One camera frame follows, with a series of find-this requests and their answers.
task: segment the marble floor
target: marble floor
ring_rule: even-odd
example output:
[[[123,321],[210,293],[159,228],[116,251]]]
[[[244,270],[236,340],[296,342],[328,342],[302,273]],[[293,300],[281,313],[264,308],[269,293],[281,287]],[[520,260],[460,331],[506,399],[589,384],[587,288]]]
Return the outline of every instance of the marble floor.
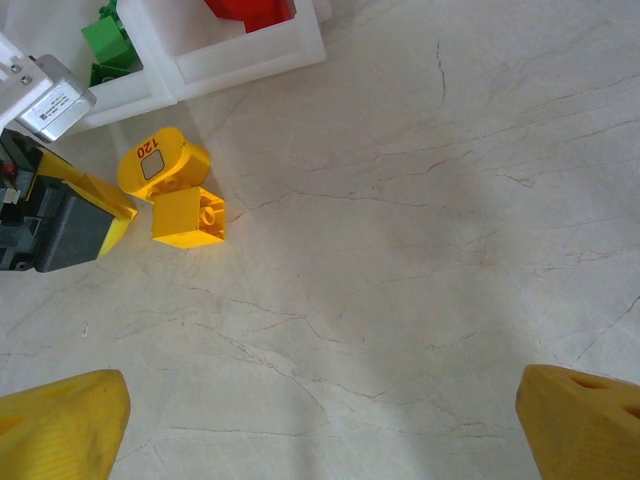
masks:
[[[178,126],[228,205],[0,275],[0,393],[124,373],[114,480],[533,480],[526,364],[640,382],[637,2],[333,3],[326,63],[54,146],[115,181]]]

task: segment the yellow lego brick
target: yellow lego brick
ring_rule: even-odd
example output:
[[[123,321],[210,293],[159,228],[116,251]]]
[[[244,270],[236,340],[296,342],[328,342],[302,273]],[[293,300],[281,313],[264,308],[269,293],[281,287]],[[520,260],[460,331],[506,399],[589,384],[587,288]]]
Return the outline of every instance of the yellow lego brick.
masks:
[[[188,142],[177,128],[167,127],[127,152],[118,167],[118,185],[153,202],[157,195],[202,184],[210,167],[206,149]]]
[[[178,248],[224,242],[225,204],[202,187],[158,195],[153,203],[153,239]]]
[[[129,412],[116,370],[0,398],[0,479],[108,479]]]
[[[530,365],[516,410],[543,480],[640,478],[640,387]]]

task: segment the yellow curved lego brick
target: yellow curved lego brick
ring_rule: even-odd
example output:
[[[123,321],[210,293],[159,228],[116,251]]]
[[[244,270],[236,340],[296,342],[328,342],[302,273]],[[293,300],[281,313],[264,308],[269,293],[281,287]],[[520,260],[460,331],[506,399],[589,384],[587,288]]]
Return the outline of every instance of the yellow curved lego brick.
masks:
[[[118,185],[153,203],[157,195],[202,184],[210,168],[205,148],[187,141],[177,128],[166,127],[127,152],[118,167]]]
[[[640,387],[530,365],[516,410],[544,480],[640,478]]]
[[[0,398],[0,479],[108,479],[129,412],[117,370]]]

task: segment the white container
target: white container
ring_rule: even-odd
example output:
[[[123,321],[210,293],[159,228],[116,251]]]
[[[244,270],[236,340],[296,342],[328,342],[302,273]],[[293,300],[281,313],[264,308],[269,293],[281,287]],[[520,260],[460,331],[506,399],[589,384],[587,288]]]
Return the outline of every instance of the white container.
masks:
[[[82,29],[107,1],[13,0],[4,33],[25,53],[50,53],[88,82],[96,60]],[[294,19],[246,34],[241,22],[216,18],[204,0],[119,0],[140,71],[92,87],[97,104],[73,131],[323,61],[316,12],[329,18],[329,0],[294,3]]]
[[[326,16],[327,1],[316,1]],[[294,19],[246,34],[241,22],[216,18],[204,0],[118,3],[136,48],[152,52],[145,65],[155,63],[177,100],[323,61],[313,0],[295,0],[295,8]]]
[[[96,60],[82,29],[98,20],[98,10],[105,3],[105,0],[14,0],[7,11],[4,33],[29,55],[54,55],[88,84],[91,64]],[[73,131],[98,127],[176,103],[160,72],[142,55],[140,57],[140,71],[91,88],[98,99],[96,106]]]

